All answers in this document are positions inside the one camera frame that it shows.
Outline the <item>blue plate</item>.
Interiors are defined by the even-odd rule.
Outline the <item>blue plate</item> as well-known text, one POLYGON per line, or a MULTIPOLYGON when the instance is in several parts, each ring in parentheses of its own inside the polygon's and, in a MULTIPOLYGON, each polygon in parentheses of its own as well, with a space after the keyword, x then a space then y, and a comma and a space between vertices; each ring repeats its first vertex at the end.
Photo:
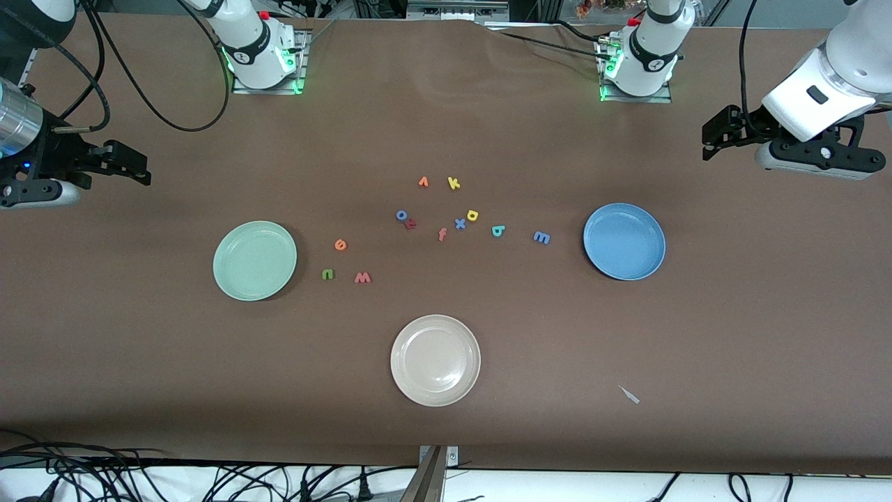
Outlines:
POLYGON ((621 282, 637 282, 654 274, 662 266, 667 248, 656 219, 627 203, 606 204, 590 214, 582 242, 590 263, 621 282))

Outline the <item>pale green plate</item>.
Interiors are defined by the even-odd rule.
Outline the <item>pale green plate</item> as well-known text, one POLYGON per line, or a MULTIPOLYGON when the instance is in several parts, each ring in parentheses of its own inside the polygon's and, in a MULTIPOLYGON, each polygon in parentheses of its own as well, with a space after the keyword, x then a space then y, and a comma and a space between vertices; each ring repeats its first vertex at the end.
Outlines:
POLYGON ((297 264, 298 248, 286 228, 252 220, 221 239, 213 255, 213 277, 229 298, 254 302, 280 292, 297 264))

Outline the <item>brown table cover sheet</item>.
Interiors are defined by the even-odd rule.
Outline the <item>brown table cover sheet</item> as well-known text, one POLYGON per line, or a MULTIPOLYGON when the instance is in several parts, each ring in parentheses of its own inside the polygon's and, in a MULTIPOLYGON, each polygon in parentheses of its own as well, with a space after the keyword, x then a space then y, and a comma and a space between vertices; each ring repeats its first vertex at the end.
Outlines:
POLYGON ((96 176, 76 206, 0 212, 0 427, 189 459, 407 465, 443 444, 474 469, 892 473, 892 130, 869 118, 889 163, 862 181, 765 171, 753 147, 703 161, 738 37, 692 31, 671 104, 624 104, 579 54, 344 20, 302 95, 233 96, 198 133, 110 61, 111 123, 87 139, 141 151, 152 184, 96 176), (665 233, 643 280, 586 257, 612 203, 665 233), (245 302, 213 255, 252 220, 286 228, 298 264, 245 302), (428 314, 481 349, 452 406, 392 378, 428 314))

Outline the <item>beige plate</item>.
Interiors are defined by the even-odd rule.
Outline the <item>beige plate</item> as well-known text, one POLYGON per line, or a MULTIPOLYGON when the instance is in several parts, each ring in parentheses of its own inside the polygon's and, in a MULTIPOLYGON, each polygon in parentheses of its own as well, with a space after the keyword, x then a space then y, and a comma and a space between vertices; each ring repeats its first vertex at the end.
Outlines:
POLYGON ((477 383, 482 353, 464 322, 428 314, 408 322, 393 341, 390 370, 408 400, 427 407, 452 406, 477 383))

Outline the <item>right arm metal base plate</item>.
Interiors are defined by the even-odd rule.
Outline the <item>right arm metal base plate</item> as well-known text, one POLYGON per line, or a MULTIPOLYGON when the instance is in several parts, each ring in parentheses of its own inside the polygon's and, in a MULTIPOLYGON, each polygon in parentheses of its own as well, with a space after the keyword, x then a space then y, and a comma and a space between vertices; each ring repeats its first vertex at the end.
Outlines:
POLYGON ((233 74, 233 92, 252 95, 300 95, 309 65, 312 31, 294 29, 277 20, 267 20, 270 41, 251 54, 242 49, 224 47, 229 70, 233 74))

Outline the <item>aluminium frame profile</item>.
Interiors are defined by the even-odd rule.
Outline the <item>aluminium frame profile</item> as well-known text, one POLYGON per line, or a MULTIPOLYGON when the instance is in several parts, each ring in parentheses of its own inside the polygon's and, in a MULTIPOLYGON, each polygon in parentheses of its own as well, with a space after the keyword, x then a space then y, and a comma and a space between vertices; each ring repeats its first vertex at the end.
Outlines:
POLYGON ((407 0, 406 19, 509 22, 509 0, 407 0))

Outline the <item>metal table clamp bracket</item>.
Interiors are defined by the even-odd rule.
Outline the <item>metal table clamp bracket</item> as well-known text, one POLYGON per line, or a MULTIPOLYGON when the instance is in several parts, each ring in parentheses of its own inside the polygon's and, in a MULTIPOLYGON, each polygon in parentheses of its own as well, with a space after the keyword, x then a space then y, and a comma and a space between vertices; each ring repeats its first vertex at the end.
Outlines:
POLYGON ((420 447, 420 465, 399 502, 443 502, 446 470, 458 465, 458 446, 420 447))

